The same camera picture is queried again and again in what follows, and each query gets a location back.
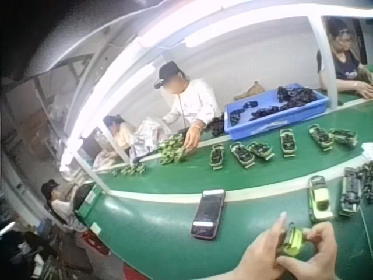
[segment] clear plastic bag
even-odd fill
[[[171,130],[156,118],[146,118],[137,131],[131,135],[129,160],[131,164],[154,152],[160,143],[172,136]]]

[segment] blue bin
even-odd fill
[[[285,88],[290,87],[299,88],[303,86],[297,83],[292,83],[285,86]],[[251,96],[228,104],[224,114],[224,129],[226,133],[231,135],[233,140],[239,140],[251,135],[272,130],[277,127],[296,123],[318,114],[322,114],[326,111],[329,98],[316,90],[314,90],[314,92],[317,96],[317,100],[314,102],[307,103],[302,107],[291,108],[276,114],[267,115],[266,117],[253,121],[249,121],[249,119],[252,118],[251,113],[257,111],[257,109],[266,109],[270,106],[282,106],[286,103],[280,103],[277,99],[277,89],[272,89],[259,95]],[[239,123],[232,126],[230,123],[230,113],[234,110],[241,109],[248,101],[257,101],[258,106],[255,108],[249,108],[245,112],[241,113]]]

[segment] baseball cap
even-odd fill
[[[170,61],[170,62],[164,64],[159,69],[159,79],[154,84],[154,87],[156,89],[159,89],[161,86],[163,86],[163,83],[166,79],[168,79],[169,77],[171,77],[173,75],[176,75],[179,72],[180,72],[180,69],[174,61]]]

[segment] smartphone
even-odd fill
[[[192,225],[191,234],[194,237],[208,240],[216,237],[225,196],[224,190],[203,192]]]

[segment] black cap worker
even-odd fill
[[[350,50],[353,38],[346,23],[338,18],[330,18],[326,29],[336,70],[337,90],[339,92],[355,90],[365,99],[373,98],[373,86],[360,81],[371,81],[372,78],[369,71]],[[321,88],[326,90],[324,64],[320,51],[317,53],[317,64]]]
[[[220,113],[213,89],[202,79],[189,80],[173,61],[159,69],[154,87],[161,86],[174,95],[171,111],[162,120],[169,125],[183,115],[191,125],[184,145],[188,150],[197,147],[203,128]]]

